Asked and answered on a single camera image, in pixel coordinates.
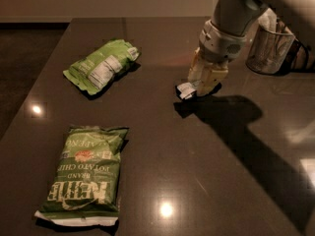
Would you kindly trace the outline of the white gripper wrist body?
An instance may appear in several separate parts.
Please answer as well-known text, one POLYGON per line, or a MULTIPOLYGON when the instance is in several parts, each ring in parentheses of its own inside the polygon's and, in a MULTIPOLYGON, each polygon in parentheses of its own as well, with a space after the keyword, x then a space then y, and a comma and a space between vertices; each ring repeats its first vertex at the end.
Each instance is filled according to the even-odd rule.
POLYGON ((222 32, 211 21, 205 22, 199 36, 201 56, 211 63, 231 62, 240 55, 245 43, 245 36, 222 32))

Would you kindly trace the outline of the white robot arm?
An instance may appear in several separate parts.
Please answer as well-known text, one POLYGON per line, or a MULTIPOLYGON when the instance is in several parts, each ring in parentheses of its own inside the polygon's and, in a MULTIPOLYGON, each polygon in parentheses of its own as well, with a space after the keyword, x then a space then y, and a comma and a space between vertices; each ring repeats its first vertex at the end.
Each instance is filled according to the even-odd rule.
POLYGON ((218 0, 199 36, 188 82, 198 96, 210 93, 239 56, 252 24, 271 11, 306 47, 315 48, 315 0, 218 0))

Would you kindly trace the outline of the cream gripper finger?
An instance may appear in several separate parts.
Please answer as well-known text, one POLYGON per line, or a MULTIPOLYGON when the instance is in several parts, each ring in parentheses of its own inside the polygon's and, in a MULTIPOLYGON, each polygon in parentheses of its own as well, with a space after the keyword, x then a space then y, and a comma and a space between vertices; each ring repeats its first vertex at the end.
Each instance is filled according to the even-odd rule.
POLYGON ((205 66, 205 59, 202 57, 200 48, 197 48, 194 52, 194 57, 190 65, 188 81, 195 83, 201 80, 202 72, 205 66))
POLYGON ((204 96, 210 93, 227 74, 227 62, 206 64, 202 70, 200 82, 197 86, 197 95, 204 96))

